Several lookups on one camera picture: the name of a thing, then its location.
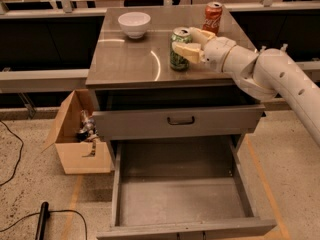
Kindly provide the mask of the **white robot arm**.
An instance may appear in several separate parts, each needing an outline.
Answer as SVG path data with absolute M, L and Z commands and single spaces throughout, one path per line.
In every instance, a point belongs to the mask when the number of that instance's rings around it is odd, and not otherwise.
M 174 41 L 175 53 L 217 73 L 225 73 L 251 97 L 266 101 L 280 95 L 320 145 L 320 88 L 285 51 L 254 52 L 226 37 L 190 27 L 190 43 Z

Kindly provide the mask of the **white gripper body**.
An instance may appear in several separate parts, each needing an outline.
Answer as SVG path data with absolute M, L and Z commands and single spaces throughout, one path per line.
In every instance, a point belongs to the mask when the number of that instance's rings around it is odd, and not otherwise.
M 214 72 L 222 72 L 223 64 L 228 53 L 237 43 L 226 37 L 214 37 L 204 42 L 202 47 L 201 61 L 205 67 Z

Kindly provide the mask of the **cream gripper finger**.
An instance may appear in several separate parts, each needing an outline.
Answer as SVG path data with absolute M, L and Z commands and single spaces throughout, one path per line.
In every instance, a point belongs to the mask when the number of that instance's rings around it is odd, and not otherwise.
M 200 63 L 203 57 L 203 50 L 199 43 L 182 43 L 174 41 L 172 43 L 172 49 L 175 53 L 191 63 Z
M 202 30 L 195 27 L 189 28 L 194 43 L 199 43 L 201 46 L 206 45 L 210 40 L 216 37 L 216 34 L 210 31 Z

